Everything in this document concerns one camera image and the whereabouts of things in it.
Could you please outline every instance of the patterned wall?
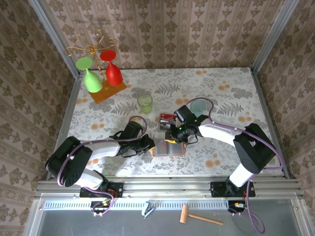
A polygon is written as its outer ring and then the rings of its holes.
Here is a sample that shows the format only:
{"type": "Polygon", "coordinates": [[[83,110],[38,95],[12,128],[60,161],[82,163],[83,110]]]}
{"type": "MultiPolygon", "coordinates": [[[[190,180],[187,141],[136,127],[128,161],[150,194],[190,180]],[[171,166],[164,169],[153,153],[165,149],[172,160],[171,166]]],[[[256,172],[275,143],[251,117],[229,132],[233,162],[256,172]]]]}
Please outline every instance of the patterned wall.
{"type": "Polygon", "coordinates": [[[259,76],[315,222],[315,1],[299,1],[259,76]]]}
{"type": "Polygon", "coordinates": [[[22,235],[73,77],[27,1],[0,1],[0,236],[22,235]]]}
{"type": "MultiPolygon", "coordinates": [[[[250,67],[284,0],[41,0],[68,46],[98,29],[120,68],[250,67]]],[[[77,51],[75,59],[83,56],[77,51]]]]}

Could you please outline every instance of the clear glass cup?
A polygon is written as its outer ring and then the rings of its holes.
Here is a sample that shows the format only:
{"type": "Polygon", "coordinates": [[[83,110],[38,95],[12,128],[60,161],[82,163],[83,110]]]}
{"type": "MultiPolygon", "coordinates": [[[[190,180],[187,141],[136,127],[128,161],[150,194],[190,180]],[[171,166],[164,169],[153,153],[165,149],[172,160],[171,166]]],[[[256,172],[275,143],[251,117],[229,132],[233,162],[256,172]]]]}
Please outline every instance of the clear glass cup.
{"type": "Polygon", "coordinates": [[[144,114],[148,114],[152,110],[153,99],[149,94],[143,94],[138,97],[138,104],[144,114]]]}
{"type": "Polygon", "coordinates": [[[190,111],[199,117],[206,110],[206,103],[202,100],[194,100],[190,103],[190,111]]]}

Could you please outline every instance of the orange wooden base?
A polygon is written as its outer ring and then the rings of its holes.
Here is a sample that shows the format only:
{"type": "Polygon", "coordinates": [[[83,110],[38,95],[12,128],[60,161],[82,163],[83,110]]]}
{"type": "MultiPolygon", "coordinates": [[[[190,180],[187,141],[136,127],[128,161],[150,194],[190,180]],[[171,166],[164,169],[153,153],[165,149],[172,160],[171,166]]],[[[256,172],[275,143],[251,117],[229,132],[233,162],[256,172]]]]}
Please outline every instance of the orange wooden base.
{"type": "Polygon", "coordinates": [[[103,82],[103,88],[99,92],[90,92],[91,97],[94,99],[95,103],[98,104],[107,98],[113,96],[114,94],[124,90],[127,86],[122,82],[120,85],[111,86],[107,81],[103,82]]]}

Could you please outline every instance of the floral tablecloth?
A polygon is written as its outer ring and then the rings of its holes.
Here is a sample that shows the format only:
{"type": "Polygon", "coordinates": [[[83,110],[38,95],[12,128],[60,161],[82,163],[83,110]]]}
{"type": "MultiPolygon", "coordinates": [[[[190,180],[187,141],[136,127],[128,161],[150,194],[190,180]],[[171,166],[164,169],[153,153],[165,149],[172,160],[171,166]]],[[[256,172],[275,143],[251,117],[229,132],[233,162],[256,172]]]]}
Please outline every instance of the floral tablecloth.
{"type": "MultiPolygon", "coordinates": [[[[215,103],[213,119],[244,126],[255,122],[269,135],[265,116],[248,68],[122,70],[127,88],[95,104],[84,83],[78,94],[68,136],[80,140],[103,139],[123,130],[131,116],[141,115],[152,138],[164,138],[158,130],[160,113],[173,113],[195,97],[215,103]],[[137,98],[151,94],[153,110],[141,113],[137,98]]],[[[131,158],[104,157],[91,161],[92,170],[106,176],[229,175],[240,163],[234,147],[218,140],[200,138],[189,145],[184,156],[152,157],[151,153],[131,158]]],[[[274,158],[269,166],[277,166],[274,158]]],[[[272,171],[272,175],[282,175],[272,171]]]]}

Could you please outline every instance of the hammer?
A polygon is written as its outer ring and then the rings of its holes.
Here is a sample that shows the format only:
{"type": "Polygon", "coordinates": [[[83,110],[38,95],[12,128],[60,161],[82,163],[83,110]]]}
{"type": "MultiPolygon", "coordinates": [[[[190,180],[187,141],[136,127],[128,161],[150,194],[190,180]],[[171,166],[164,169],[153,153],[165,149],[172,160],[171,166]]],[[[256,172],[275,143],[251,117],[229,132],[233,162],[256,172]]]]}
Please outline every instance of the hammer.
{"type": "Polygon", "coordinates": [[[180,219],[179,222],[186,224],[187,223],[187,218],[189,216],[189,217],[192,217],[192,218],[195,218],[195,219],[198,219],[198,220],[204,220],[204,221],[208,221],[208,222],[215,223],[215,224],[218,224],[218,225],[223,225],[223,222],[218,221],[218,220],[212,220],[212,219],[208,219],[206,217],[189,214],[188,210],[189,210],[189,206],[188,205],[183,205],[181,219],[180,219]]]}

